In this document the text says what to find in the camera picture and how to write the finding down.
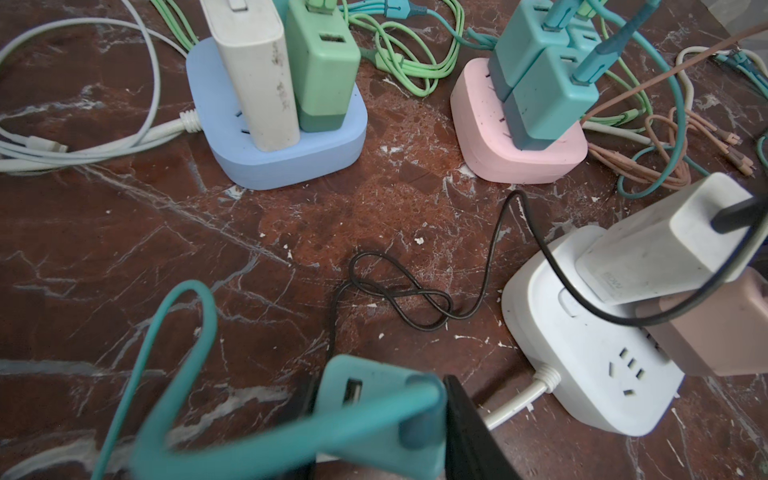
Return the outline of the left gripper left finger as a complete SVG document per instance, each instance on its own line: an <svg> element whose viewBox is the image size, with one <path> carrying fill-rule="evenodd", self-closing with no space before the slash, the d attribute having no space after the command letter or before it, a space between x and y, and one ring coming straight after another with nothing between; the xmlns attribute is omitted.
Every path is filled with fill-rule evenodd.
<svg viewBox="0 0 768 480"><path fill-rule="evenodd" d="M320 380L321 376L319 374L309 374L303 379L286 406L287 413L283 416L283 419L287 423L303 419L312 414ZM316 461L311 460L309 463L305 463L282 474L281 478L285 480L313 479L315 467Z"/></svg>

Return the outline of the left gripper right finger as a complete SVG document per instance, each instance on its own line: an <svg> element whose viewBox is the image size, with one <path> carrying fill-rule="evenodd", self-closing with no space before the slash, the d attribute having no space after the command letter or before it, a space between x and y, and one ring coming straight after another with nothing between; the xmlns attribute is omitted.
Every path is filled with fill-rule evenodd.
<svg viewBox="0 0 768 480"><path fill-rule="evenodd" d="M521 480L454 375L443 377L447 392L448 480Z"/></svg>

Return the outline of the teal charger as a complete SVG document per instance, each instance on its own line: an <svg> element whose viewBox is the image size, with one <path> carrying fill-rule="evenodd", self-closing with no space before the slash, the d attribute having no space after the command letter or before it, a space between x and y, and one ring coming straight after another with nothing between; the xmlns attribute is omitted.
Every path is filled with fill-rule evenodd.
<svg viewBox="0 0 768 480"><path fill-rule="evenodd" d="M446 388L437 376L338 355L323 372L313 413L352 437L324 445L317 457L435 479L445 462L446 409Z"/></svg>

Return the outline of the white power strip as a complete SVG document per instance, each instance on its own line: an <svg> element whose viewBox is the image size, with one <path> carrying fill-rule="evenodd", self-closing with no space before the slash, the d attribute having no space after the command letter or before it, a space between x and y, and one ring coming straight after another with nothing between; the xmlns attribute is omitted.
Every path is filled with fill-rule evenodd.
<svg viewBox="0 0 768 480"><path fill-rule="evenodd" d="M646 330L605 322L581 306L542 253L507 282L501 313L535 371L559 374L553 394L560 404L591 427L648 434L684 378Z"/></svg>

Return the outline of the pink charger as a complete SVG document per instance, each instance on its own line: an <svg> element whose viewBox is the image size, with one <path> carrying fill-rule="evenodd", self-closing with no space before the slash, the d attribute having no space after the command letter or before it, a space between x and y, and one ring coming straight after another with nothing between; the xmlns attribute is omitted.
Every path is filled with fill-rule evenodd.
<svg viewBox="0 0 768 480"><path fill-rule="evenodd" d="M765 374L767 280L748 267L697 307L646 331L687 375Z"/></svg>

